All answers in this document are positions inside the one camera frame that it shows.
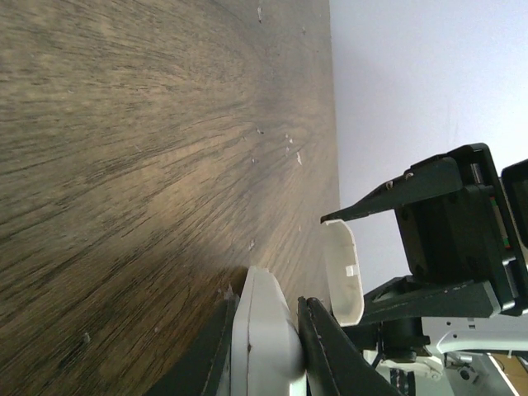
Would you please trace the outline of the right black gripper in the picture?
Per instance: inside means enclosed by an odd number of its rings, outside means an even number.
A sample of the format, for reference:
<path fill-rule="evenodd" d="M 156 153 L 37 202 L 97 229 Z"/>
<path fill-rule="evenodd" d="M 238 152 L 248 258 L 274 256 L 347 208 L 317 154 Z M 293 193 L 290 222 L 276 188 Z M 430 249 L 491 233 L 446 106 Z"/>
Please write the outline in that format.
<path fill-rule="evenodd" d="M 419 281 L 396 277 L 355 296 L 352 312 L 340 316 L 341 326 L 526 314 L 526 261 L 486 144 L 415 163 L 320 222 L 395 209 L 408 266 Z"/>

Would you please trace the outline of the white remote control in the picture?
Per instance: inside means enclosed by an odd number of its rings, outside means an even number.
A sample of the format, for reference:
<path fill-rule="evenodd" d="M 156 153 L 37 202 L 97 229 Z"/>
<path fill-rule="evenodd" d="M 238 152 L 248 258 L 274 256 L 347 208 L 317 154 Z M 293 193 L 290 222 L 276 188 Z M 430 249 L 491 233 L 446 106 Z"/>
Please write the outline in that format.
<path fill-rule="evenodd" d="M 306 395 L 303 347 L 277 279 L 252 266 L 233 319 L 232 395 Z"/>

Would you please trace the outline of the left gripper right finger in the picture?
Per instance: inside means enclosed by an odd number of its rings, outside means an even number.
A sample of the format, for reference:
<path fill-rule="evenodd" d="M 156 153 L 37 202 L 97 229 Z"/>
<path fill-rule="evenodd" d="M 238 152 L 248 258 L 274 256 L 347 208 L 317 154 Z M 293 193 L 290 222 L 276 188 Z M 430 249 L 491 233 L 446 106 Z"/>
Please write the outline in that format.
<path fill-rule="evenodd" d="M 311 395 L 400 394 L 363 358 L 321 301 L 298 298 L 297 314 Z"/>

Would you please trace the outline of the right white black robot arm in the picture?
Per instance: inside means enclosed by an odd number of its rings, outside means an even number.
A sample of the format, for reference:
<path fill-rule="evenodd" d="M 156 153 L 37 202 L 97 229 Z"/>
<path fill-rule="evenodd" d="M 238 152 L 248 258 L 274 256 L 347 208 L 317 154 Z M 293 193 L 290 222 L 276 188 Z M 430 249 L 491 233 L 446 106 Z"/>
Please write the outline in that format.
<path fill-rule="evenodd" d="M 527 164 L 498 172 L 486 144 L 412 165 L 323 222 L 394 212 L 409 274 L 365 295 L 346 334 L 391 369 L 453 352 L 527 349 Z"/>

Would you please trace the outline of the white battery compartment cover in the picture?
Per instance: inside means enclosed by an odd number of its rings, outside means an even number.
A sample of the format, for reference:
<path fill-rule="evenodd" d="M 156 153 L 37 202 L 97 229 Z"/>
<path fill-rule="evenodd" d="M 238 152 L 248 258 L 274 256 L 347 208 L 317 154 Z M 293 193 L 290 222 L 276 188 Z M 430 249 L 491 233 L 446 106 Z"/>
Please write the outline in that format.
<path fill-rule="evenodd" d="M 365 309 L 356 241 L 343 220 L 329 220 L 322 226 L 332 313 L 341 327 L 355 326 Z"/>

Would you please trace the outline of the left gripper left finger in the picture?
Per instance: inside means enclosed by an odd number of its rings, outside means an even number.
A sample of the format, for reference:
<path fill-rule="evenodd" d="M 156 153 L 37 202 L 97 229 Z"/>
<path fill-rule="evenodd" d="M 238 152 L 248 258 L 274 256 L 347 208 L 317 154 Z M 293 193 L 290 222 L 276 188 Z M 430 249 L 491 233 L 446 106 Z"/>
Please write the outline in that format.
<path fill-rule="evenodd" d="M 231 342 L 238 303 L 238 295 L 222 300 L 180 360 L 146 394 L 230 395 Z"/>

